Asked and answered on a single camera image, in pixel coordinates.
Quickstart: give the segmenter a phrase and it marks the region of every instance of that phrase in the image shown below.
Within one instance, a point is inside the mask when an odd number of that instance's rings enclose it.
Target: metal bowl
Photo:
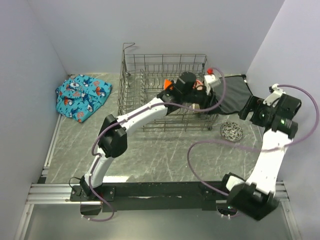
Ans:
[[[223,123],[220,127],[220,133],[224,139],[230,142],[238,142],[244,136],[242,128],[232,121]]]

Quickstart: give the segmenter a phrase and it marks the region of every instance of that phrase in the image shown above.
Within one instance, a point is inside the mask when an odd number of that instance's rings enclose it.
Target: shark print fabric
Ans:
[[[83,123],[108,99],[112,85],[103,80],[79,74],[59,86],[56,110],[58,113]]]

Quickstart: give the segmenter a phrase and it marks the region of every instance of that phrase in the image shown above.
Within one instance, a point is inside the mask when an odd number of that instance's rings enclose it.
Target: red object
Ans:
[[[209,75],[214,74],[214,70],[210,67],[208,68],[208,70],[206,71]]]

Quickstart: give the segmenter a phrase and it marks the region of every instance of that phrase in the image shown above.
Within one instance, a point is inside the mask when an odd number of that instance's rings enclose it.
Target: blue cloth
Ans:
[[[55,109],[58,113],[83,123],[106,102],[111,90],[110,83],[80,74],[75,79],[65,80],[55,90]]]

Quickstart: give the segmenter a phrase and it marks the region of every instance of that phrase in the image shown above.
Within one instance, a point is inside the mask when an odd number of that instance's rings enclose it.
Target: dish rack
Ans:
[[[164,89],[165,79],[176,80],[183,72],[192,72],[203,80],[205,54],[127,54],[135,43],[124,43],[118,93],[118,115],[127,114],[152,100]],[[195,104],[185,104],[196,109]],[[218,118],[180,108],[164,118],[142,127],[143,131],[211,130]]]

